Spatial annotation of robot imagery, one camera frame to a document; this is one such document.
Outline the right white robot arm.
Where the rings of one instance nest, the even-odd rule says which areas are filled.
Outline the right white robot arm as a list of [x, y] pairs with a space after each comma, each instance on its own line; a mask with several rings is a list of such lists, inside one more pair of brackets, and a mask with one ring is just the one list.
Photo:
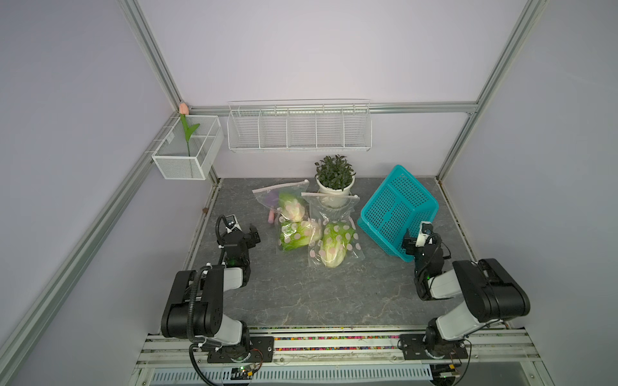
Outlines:
[[405, 354], [442, 359], [464, 354], [464, 339], [493, 323], [509, 321], [529, 314], [530, 300], [506, 269], [494, 258], [478, 262], [455, 261], [444, 270], [442, 238], [423, 223], [418, 236], [406, 233], [402, 247], [415, 258], [414, 284], [423, 301], [453, 299], [463, 301], [453, 310], [429, 321], [424, 336], [403, 335]]

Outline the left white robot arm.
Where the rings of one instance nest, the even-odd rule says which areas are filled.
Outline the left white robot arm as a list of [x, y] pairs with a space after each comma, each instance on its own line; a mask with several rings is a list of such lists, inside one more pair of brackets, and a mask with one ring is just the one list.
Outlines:
[[164, 313], [161, 334], [186, 339], [193, 348], [216, 360], [247, 360], [252, 353], [249, 328], [224, 314], [224, 294], [248, 284], [249, 251], [261, 242], [257, 228], [243, 231], [235, 215], [217, 218], [215, 233], [220, 256], [198, 270], [175, 275]]

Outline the clear pink-dotted zipper bag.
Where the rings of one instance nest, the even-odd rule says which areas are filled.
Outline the clear pink-dotted zipper bag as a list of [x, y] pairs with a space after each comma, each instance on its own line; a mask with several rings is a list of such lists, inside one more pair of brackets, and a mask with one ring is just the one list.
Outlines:
[[314, 245], [322, 237], [322, 227], [309, 215], [309, 206], [302, 194], [310, 182], [282, 183], [254, 189], [254, 198], [269, 209], [269, 223], [278, 229], [278, 248], [292, 251]]

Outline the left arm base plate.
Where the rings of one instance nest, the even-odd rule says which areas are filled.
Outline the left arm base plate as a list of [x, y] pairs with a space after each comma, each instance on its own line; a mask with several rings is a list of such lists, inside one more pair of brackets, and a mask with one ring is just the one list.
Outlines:
[[223, 346], [209, 352], [208, 363], [271, 363], [275, 353], [275, 339], [270, 336], [242, 338], [240, 344]]

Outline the chinese cabbage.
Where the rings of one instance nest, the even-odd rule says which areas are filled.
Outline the chinese cabbage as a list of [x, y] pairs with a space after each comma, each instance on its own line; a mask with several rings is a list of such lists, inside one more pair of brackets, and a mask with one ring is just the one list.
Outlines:
[[328, 268], [338, 267], [347, 257], [362, 256], [360, 237], [352, 220], [327, 223], [318, 247], [318, 257]]
[[314, 245], [322, 237], [322, 227], [315, 220], [300, 222], [283, 221], [279, 234], [279, 246], [283, 251], [291, 251]]
[[302, 197], [286, 191], [281, 191], [278, 195], [277, 210], [284, 219], [292, 222], [301, 222], [306, 215]]

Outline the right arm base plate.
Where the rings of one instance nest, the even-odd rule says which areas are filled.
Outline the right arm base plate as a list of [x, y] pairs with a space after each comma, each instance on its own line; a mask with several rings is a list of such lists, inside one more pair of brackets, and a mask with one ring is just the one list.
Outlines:
[[405, 360], [466, 360], [468, 351], [463, 340], [447, 341], [427, 334], [402, 334], [398, 349]]

